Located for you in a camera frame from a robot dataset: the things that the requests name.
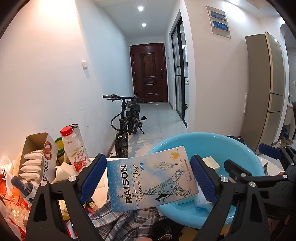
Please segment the Raison cigarette carton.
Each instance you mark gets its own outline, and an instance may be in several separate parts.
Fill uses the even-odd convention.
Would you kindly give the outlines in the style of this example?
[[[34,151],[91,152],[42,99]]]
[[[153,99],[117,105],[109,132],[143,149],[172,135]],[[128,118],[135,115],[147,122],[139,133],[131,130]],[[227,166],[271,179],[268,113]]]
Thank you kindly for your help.
[[[156,207],[199,192],[183,146],[108,161],[107,179],[114,212]]]

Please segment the crumpled white paper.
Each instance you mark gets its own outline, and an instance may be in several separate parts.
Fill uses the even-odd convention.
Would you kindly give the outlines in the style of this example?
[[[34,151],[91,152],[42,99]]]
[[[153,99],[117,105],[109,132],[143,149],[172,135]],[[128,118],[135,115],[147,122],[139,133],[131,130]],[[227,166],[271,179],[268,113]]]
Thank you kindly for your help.
[[[63,162],[62,165],[56,166],[56,177],[51,184],[67,180],[71,176],[77,176],[78,172],[75,170],[73,165]]]

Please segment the red cap drink bottle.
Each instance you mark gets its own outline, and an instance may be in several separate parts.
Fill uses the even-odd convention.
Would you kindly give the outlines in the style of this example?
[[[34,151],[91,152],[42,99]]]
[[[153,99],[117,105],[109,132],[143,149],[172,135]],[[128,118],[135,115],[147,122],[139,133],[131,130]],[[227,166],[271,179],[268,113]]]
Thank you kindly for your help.
[[[84,144],[81,143],[77,135],[70,126],[62,128],[60,131],[64,151],[77,173],[80,173],[90,162]]]

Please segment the blue plastic basin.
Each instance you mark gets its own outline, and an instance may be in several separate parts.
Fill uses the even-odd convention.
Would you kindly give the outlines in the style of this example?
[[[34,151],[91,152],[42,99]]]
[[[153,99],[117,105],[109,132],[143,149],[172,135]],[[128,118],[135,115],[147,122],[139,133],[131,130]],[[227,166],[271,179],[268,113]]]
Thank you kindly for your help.
[[[246,169],[252,176],[264,176],[262,164],[255,153],[245,144],[216,133],[182,133],[169,137],[155,145],[149,153],[169,150],[184,146],[188,158],[199,155],[201,158],[211,156],[220,165],[219,176],[229,177],[224,169],[228,159]],[[206,221],[209,211],[197,209],[195,202],[177,205],[175,202],[157,206],[160,214],[191,228],[200,229]]]

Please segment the cardboard pretzel box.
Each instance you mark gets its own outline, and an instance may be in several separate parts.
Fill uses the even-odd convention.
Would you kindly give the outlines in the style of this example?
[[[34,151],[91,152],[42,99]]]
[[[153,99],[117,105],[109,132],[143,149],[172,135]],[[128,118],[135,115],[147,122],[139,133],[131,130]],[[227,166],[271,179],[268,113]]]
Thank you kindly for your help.
[[[18,175],[40,183],[52,182],[56,175],[57,145],[48,133],[26,137]]]

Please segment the beige refrigerator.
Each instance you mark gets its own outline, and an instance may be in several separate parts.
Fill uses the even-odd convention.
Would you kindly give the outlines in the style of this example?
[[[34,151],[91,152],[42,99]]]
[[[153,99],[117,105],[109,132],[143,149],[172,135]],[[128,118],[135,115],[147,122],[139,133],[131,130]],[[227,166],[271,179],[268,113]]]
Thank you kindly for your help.
[[[241,137],[255,153],[272,145],[280,125],[285,69],[280,43],[268,32],[245,37],[249,90]]]

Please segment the red snack bag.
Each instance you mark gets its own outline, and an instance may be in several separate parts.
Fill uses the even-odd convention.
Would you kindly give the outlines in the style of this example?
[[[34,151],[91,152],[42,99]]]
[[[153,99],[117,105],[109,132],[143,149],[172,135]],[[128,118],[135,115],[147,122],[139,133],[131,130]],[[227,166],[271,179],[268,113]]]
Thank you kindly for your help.
[[[4,174],[1,174],[1,215],[17,240],[26,239],[27,221],[30,208],[21,197],[20,190],[8,187]]]

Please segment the white tall carton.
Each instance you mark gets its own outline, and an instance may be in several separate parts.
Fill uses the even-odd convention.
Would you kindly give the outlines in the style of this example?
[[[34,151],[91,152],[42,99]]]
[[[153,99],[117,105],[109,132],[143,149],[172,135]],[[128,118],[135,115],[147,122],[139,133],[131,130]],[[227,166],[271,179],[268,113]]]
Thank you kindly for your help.
[[[82,138],[82,135],[81,135],[81,132],[80,132],[80,129],[79,129],[79,125],[78,124],[71,124],[69,125],[73,131],[73,133],[76,135],[76,137],[78,138],[78,140],[81,142],[81,145],[83,146],[84,148],[84,152],[85,152],[85,156],[86,156],[86,159],[89,160],[89,156],[88,156],[88,153],[87,153],[87,150],[86,150],[86,147],[85,147],[85,144],[83,142],[83,138]]]

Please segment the blue plaid shirt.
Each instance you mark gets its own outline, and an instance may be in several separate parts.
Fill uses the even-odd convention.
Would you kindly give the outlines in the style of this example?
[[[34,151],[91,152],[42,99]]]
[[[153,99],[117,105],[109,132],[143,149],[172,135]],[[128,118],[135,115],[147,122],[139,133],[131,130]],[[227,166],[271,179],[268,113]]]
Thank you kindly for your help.
[[[147,237],[153,224],[165,218],[155,207],[113,212],[110,202],[90,216],[104,240],[138,240]]]

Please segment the black folding bicycle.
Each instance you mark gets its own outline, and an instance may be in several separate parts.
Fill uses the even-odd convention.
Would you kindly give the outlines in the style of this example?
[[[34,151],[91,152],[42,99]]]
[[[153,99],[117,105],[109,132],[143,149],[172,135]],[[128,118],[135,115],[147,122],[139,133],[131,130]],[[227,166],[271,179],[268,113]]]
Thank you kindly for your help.
[[[117,131],[115,135],[115,156],[111,158],[128,158],[128,136],[136,134],[137,130],[144,134],[142,130],[142,121],[145,121],[147,117],[142,116],[140,118],[140,105],[139,102],[144,102],[142,97],[126,97],[112,95],[103,95],[103,98],[114,101],[122,101],[121,112],[116,115],[110,122],[111,127]]]

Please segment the black framed glass door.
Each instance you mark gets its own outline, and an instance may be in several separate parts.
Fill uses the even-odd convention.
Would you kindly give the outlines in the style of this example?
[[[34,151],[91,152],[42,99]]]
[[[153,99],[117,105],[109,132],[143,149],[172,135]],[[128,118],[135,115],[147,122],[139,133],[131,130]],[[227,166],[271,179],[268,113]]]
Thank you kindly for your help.
[[[185,112],[188,109],[188,104],[186,102],[186,83],[189,82],[189,78],[187,45],[182,17],[179,17],[173,28],[171,43],[174,57],[176,111],[181,120],[186,122]]]

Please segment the dark red entrance door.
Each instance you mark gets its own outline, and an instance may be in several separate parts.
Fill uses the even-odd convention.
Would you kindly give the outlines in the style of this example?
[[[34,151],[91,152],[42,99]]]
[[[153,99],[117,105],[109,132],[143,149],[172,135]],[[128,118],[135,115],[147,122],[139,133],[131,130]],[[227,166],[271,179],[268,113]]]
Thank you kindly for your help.
[[[168,102],[164,43],[130,46],[133,88],[145,102]]]

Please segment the white wall switch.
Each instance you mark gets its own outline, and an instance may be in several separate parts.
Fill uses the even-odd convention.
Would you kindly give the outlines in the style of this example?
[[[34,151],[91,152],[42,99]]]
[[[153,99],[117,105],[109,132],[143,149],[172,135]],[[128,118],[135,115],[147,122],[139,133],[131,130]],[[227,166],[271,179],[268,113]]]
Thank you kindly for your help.
[[[82,61],[82,68],[83,69],[87,69],[88,68],[87,62],[85,60]]]

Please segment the wall electrical panel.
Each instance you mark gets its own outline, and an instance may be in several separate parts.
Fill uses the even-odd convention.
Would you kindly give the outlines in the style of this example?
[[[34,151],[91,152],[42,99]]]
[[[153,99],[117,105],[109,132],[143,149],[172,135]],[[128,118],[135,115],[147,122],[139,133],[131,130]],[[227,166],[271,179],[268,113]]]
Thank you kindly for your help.
[[[230,39],[231,34],[225,12],[210,6],[206,6],[206,9],[209,15],[212,33]]]

